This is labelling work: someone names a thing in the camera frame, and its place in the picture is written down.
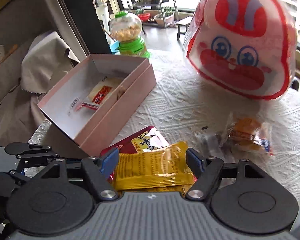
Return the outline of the clear snack bar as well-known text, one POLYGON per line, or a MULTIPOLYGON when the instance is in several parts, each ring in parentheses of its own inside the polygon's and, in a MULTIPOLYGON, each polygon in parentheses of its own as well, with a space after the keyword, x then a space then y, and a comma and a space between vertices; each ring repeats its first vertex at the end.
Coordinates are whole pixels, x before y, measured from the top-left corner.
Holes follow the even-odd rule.
POLYGON ((204 157, 217 157, 223 158, 223 151, 220 146, 221 143, 221 133, 220 132, 197 132, 194 134, 195 138, 198 142, 198 147, 200 149, 200 153, 204 157))

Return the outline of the white red snack in box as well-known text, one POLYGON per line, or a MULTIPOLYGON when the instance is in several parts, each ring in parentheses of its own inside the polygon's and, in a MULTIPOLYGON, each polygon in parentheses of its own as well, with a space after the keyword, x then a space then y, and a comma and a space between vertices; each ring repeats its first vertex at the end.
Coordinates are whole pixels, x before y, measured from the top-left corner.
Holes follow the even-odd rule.
POLYGON ((101 105, 122 81, 119 77, 105 77, 91 90, 88 102, 101 105))

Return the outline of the red white bunny snack bag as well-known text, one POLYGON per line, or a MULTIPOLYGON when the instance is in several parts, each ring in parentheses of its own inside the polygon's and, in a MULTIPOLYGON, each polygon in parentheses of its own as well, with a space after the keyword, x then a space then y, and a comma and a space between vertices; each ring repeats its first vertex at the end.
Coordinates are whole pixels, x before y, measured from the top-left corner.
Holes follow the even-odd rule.
POLYGON ((200 0, 183 51, 197 72, 254 100, 274 100, 295 72, 296 29, 280 0, 200 0))

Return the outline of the green gumball candy dispenser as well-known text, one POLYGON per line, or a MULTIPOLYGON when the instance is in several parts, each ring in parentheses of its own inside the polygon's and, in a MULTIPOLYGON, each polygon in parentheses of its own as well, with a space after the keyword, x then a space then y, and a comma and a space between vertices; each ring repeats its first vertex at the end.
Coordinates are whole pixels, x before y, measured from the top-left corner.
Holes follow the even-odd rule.
POLYGON ((110 35, 119 42, 121 55, 149 58, 150 53, 141 36, 143 26, 140 18, 128 11, 120 11, 110 22, 110 35))

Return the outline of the potted plant planter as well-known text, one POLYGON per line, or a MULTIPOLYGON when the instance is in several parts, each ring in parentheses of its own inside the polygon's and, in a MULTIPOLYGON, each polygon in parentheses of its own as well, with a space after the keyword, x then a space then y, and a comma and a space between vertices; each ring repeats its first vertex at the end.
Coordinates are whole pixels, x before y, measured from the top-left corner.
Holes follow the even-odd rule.
POLYGON ((155 22, 164 28, 167 28, 174 22, 174 11, 172 7, 164 7, 163 11, 154 16, 155 22))

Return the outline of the white quilted tablecloth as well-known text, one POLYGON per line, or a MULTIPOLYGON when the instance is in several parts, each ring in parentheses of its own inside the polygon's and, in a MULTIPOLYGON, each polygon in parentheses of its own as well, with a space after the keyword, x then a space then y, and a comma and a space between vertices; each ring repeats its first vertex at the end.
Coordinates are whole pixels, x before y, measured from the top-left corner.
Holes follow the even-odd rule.
POLYGON ((259 117, 271 126, 273 155, 258 165, 300 198, 300 92, 289 89, 273 101, 253 101, 205 81, 182 55, 152 50, 156 87, 115 141, 155 126, 169 143, 199 148, 197 134, 222 131, 230 114, 259 117))

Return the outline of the orange cake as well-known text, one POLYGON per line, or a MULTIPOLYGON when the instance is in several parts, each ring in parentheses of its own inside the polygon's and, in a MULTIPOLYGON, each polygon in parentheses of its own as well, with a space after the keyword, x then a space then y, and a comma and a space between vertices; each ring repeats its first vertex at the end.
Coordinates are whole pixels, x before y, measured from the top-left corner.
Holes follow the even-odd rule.
POLYGON ((258 116, 251 117, 231 112, 220 135, 219 145, 271 156, 273 155, 271 131, 271 124, 258 116))

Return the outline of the beige cloth on chair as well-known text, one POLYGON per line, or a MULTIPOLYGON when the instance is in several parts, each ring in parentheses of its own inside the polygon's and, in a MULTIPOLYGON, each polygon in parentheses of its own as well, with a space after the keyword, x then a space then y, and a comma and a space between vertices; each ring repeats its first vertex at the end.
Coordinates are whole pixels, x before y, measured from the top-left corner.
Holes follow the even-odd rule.
POLYGON ((21 88, 45 94, 78 63, 77 56, 57 32, 38 35, 21 63, 21 88))

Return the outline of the yellow snack packet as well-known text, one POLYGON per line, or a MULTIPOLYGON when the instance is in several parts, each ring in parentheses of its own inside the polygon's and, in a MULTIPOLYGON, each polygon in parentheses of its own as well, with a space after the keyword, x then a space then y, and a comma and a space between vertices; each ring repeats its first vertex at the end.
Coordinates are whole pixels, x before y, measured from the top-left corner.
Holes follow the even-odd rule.
POLYGON ((120 153, 113 180, 118 192, 123 191, 177 191, 184 195, 195 178, 186 164, 187 142, 145 153, 120 153))

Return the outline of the pink cardboard box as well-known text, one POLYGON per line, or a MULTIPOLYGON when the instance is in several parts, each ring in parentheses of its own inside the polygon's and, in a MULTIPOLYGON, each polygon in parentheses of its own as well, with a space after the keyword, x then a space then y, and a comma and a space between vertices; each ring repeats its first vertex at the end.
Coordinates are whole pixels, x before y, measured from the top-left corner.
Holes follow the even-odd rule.
POLYGON ((99 155, 156 84, 147 58, 91 54, 61 78, 38 107, 87 155, 99 155))

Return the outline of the red basin on balcony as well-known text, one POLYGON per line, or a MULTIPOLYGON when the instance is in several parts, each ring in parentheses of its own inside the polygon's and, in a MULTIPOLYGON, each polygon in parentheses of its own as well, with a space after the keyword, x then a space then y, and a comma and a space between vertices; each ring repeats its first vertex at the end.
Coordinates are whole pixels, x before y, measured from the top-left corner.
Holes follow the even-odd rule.
POLYGON ((149 19, 151 17, 150 13, 142 13, 142 14, 138 14, 138 18, 142 21, 142 22, 148 22, 149 19))

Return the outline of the large red foil snack bag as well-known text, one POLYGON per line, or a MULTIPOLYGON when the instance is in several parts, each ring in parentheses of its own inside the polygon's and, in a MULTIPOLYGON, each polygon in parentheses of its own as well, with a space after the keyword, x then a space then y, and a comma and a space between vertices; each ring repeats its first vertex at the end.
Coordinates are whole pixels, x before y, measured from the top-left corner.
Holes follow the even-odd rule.
POLYGON ((100 155, 106 154, 114 147, 117 148, 120 153, 134 154, 153 151, 169 145, 167 140, 154 126, 148 126, 108 148, 103 149, 100 155))

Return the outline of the small dark wooden stool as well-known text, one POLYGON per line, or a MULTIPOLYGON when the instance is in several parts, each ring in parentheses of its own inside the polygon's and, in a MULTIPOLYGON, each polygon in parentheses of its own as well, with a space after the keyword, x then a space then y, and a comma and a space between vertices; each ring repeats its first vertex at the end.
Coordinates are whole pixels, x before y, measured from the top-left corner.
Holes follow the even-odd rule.
POLYGON ((176 22, 176 26, 178 27, 177 28, 177 41, 180 40, 181 35, 186 34, 191 21, 192 21, 192 16, 188 16, 188 17, 183 18, 182 20, 179 20, 178 22, 176 22))

